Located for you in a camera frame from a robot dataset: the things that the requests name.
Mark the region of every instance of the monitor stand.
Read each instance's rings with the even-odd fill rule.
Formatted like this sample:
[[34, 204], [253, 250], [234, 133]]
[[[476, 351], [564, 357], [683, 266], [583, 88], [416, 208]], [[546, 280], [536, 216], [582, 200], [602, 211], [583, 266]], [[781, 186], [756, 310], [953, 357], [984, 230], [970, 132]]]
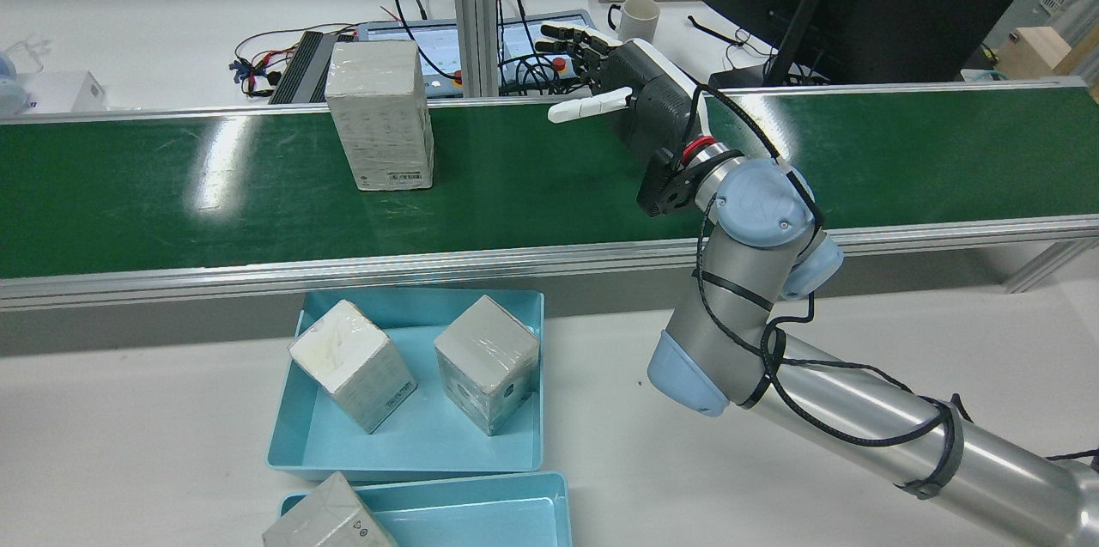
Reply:
[[801, 0], [798, 9], [793, 12], [790, 24], [786, 27], [782, 42], [778, 45], [778, 53], [771, 58], [770, 68], [766, 77], [763, 74], [763, 66], [751, 66], [746, 69], [723, 70], [710, 75], [710, 85], [714, 87], [775, 87], [785, 85], [786, 76], [790, 72], [793, 58], [801, 49], [801, 43], [806, 40], [806, 32], [809, 31], [809, 23], [817, 14], [817, 7], [821, 0]]

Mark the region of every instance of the white mug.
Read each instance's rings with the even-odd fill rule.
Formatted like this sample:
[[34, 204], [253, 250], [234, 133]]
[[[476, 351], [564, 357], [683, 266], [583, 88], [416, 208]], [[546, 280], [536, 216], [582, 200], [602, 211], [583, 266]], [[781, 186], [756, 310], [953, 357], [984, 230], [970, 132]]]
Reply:
[[[615, 25], [611, 14], [620, 10], [622, 16]], [[653, 0], [625, 0], [621, 4], [612, 3], [607, 11], [607, 24], [618, 31], [621, 42], [630, 38], [641, 38], [653, 42], [656, 35], [656, 21], [660, 18], [660, 7]]]

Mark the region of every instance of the white box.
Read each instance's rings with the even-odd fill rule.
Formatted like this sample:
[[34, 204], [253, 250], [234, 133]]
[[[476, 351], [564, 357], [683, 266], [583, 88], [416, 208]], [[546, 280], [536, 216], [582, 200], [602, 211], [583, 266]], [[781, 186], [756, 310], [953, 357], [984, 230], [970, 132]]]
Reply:
[[264, 547], [397, 547], [341, 472], [264, 532]]
[[480, 297], [435, 339], [443, 390], [487, 435], [531, 395], [539, 339], [490, 297]]
[[367, 433], [417, 387], [393, 341], [349, 301], [301, 333], [290, 356]]
[[435, 143], [414, 42], [337, 42], [324, 96], [360, 191], [431, 187]]
[[106, 112], [107, 93], [87, 70], [16, 74], [15, 81], [26, 90], [25, 113]]

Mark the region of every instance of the plastic tray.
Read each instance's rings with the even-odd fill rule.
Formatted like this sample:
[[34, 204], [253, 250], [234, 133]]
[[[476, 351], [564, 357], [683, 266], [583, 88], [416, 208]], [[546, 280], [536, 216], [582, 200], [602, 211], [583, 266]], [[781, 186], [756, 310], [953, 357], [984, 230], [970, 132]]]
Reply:
[[488, 295], [542, 341], [543, 298], [531, 290], [367, 288], [307, 293], [295, 336], [348, 300], [384, 328], [419, 386], [367, 434], [290, 360], [267, 464], [307, 480], [342, 471], [349, 481], [397, 482], [542, 467], [542, 378], [502, 433], [486, 436], [443, 393], [435, 336]]
[[[571, 547], [557, 472], [363, 487], [363, 502], [401, 547]], [[286, 514], [304, 493], [287, 496]]]

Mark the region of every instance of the white desk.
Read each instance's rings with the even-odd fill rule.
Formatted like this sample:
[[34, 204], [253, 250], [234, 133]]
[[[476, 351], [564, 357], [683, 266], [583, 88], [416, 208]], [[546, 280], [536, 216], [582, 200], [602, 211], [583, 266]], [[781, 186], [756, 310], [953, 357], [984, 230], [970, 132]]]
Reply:
[[[981, 426], [1052, 455], [1099, 433], [1097, 301], [1092, 269], [1010, 297], [829, 298], [789, 330], [921, 393], [958, 391]], [[711, 420], [665, 399], [645, 366], [667, 316], [547, 321], [544, 469], [569, 481], [578, 547], [1004, 545], [746, 411]], [[282, 498], [311, 487], [264, 465], [287, 343], [0, 360], [2, 543], [258, 545]]]
[[[432, 18], [453, 18], [454, 0], [425, 0]], [[518, 15], [504, 0], [506, 15]], [[596, 0], [524, 0], [531, 14], [588, 10], [608, 31], [607, 7]], [[0, 0], [0, 49], [30, 40], [44, 52], [48, 70], [90, 70], [107, 90], [111, 109], [199, 109], [263, 104], [247, 100], [233, 82], [233, 47], [251, 34], [325, 22], [388, 20], [381, 7], [393, 0]], [[417, 16], [413, 0], [401, 0], [404, 14]], [[706, 78], [726, 69], [725, 44], [691, 30], [687, 14], [732, 34], [702, 2], [665, 2], [655, 45], [673, 62]], [[251, 57], [263, 49], [293, 45], [301, 33], [251, 43]], [[16, 52], [20, 69], [33, 63]]]

